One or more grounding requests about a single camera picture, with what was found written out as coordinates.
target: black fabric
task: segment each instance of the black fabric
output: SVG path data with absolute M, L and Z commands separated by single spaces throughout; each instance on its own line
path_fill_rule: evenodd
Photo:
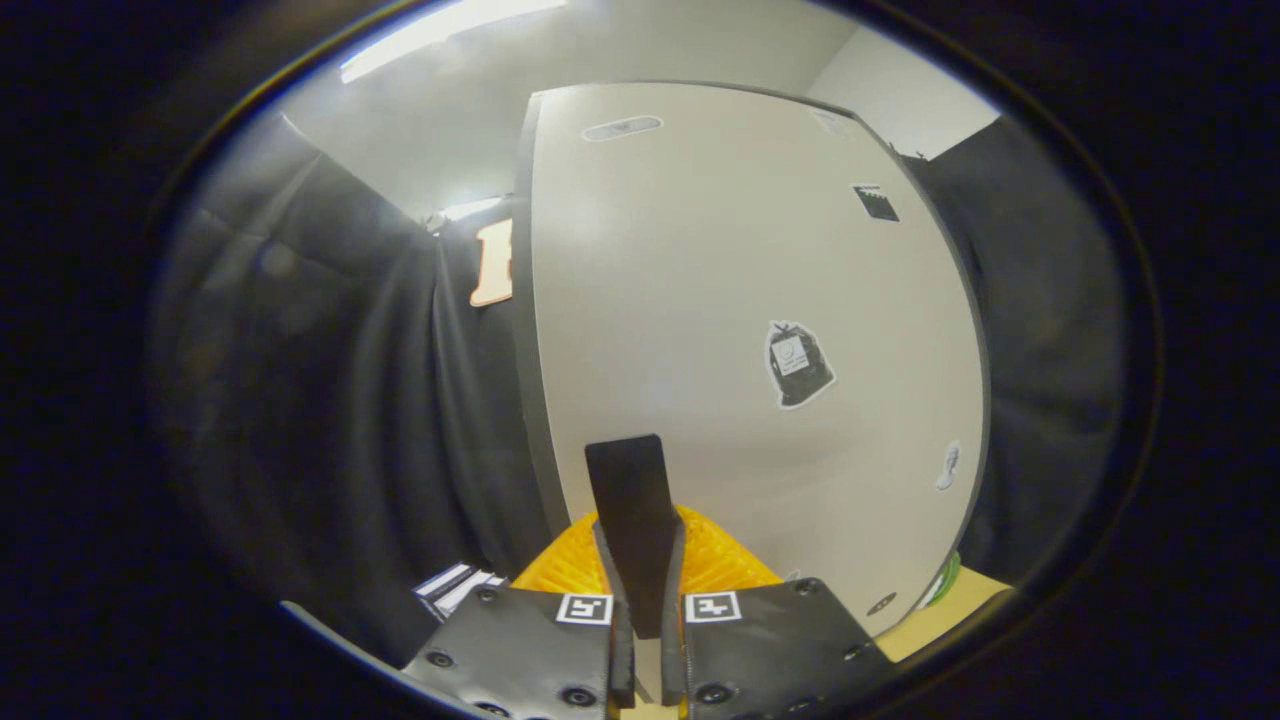
M 1116 434 L 1115 260 L 1089 206 L 1014 120 L 904 161 L 959 246 L 986 331 L 991 443 L 960 556 L 1016 583 L 1074 525 Z
M 401 666 L 436 626 L 416 584 L 549 542 L 509 351 L 472 356 L 508 332 L 466 305 L 477 242 L 431 237 L 280 115 L 243 137 L 154 302 L 179 495 L 252 584 Z

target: screw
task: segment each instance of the screw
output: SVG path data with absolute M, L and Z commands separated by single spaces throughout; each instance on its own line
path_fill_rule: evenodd
M 436 667 L 453 667 L 453 659 L 443 652 L 426 653 L 426 661 Z
M 731 694 L 733 693 L 730 692 L 730 689 L 726 688 L 724 685 L 717 685 L 717 684 L 703 685 L 698 691 L 698 702 L 703 705 L 719 705 L 726 700 L 728 700 Z
M 582 688 L 570 688 L 561 693 L 561 700 L 577 707 L 591 707 L 595 705 L 595 696 Z

